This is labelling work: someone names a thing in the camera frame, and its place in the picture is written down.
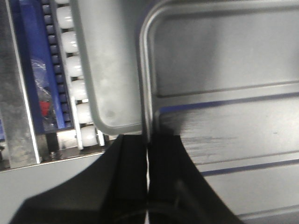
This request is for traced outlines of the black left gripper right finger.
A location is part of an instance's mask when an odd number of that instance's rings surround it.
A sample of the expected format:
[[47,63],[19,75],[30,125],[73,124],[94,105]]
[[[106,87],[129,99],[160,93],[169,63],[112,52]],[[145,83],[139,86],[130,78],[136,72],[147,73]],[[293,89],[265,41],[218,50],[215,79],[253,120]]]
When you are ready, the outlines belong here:
[[148,144],[151,224],[241,224],[198,171],[180,135],[163,125],[160,109]]

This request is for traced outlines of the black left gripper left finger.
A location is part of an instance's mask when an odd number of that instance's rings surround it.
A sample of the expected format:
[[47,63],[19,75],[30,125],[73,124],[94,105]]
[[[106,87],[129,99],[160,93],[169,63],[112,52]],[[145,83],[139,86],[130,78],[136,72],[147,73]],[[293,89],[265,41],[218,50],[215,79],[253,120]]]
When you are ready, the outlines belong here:
[[140,135],[120,135],[93,164],[66,182],[28,198],[13,224],[142,224],[146,149]]

